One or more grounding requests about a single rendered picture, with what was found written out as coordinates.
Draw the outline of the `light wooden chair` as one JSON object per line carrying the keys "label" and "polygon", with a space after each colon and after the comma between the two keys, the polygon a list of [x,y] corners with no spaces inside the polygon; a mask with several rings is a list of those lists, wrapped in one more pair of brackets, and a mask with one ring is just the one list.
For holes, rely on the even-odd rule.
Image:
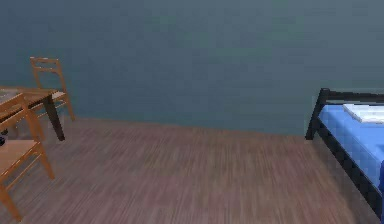
{"label": "light wooden chair", "polygon": [[43,89],[43,84],[40,79],[41,74],[50,73],[56,75],[59,78],[61,88],[57,89],[56,92],[52,95],[53,102],[55,103],[56,108],[65,106],[68,110],[71,120],[74,121],[75,114],[69,93],[66,88],[66,82],[63,76],[60,60],[56,58],[31,57],[30,64],[37,87],[40,89]]}
{"label": "light wooden chair", "polygon": [[[0,146],[0,202],[16,221],[21,222],[22,216],[12,201],[9,190],[38,161],[41,162],[51,179],[54,179],[55,175],[42,144],[42,137],[40,136],[42,132],[41,126],[37,121],[36,115],[28,108],[24,95],[20,93],[3,102],[0,104],[0,110],[13,112],[9,118],[0,122],[0,131],[25,119],[33,136],[32,139],[27,140],[6,140],[4,144]],[[31,156],[35,156],[35,159],[31,161],[11,183],[5,184],[9,176]]]}

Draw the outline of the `white pillow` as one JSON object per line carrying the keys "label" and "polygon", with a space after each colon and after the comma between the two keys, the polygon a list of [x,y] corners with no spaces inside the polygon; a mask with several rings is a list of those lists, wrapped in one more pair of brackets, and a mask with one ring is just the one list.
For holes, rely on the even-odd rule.
{"label": "white pillow", "polygon": [[384,124],[384,106],[344,104],[343,109],[360,123]]}

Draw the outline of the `brown wooden table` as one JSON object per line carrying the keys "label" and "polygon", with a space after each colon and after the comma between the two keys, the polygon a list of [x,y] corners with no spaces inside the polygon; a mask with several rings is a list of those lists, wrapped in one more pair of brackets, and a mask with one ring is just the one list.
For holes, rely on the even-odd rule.
{"label": "brown wooden table", "polygon": [[53,101],[53,94],[56,93],[56,90],[0,86],[0,92],[15,93],[16,95],[23,94],[29,109],[33,109],[42,104],[56,132],[58,140],[65,140],[63,128]]}

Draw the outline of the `black bed with blue cover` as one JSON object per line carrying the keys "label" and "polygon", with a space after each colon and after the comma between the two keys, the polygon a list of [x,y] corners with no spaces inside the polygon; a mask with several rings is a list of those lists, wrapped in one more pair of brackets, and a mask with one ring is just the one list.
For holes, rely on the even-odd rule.
{"label": "black bed with blue cover", "polygon": [[318,135],[384,224],[384,124],[360,123],[344,104],[384,106],[384,94],[319,91],[305,138]]}

